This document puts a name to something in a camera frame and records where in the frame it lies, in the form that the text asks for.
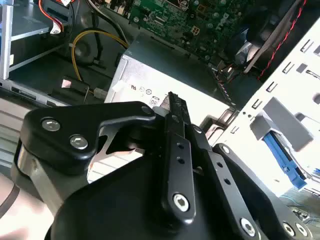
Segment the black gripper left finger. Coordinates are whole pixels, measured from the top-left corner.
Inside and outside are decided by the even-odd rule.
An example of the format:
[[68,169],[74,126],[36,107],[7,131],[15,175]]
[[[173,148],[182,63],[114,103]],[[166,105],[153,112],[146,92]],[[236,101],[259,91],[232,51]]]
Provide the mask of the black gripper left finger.
[[22,124],[17,166],[56,216],[72,194],[91,184],[86,175],[99,153],[142,149],[139,158],[163,157],[168,133],[186,137],[186,102],[172,92],[167,100],[165,116],[140,101],[33,110]]

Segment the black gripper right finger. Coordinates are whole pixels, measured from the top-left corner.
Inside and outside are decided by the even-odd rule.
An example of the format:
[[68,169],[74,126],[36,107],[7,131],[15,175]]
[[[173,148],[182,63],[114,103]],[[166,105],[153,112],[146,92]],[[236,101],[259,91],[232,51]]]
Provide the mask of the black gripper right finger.
[[225,144],[210,147],[204,132],[187,126],[191,152],[213,184],[231,240],[310,240],[309,228]]

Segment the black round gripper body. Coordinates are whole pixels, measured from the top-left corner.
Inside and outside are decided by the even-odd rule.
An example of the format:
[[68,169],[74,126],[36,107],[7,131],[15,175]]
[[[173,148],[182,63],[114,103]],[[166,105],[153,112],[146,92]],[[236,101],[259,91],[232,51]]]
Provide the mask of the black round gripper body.
[[78,190],[53,240],[231,240],[218,194],[188,136],[166,135],[163,157],[141,157]]

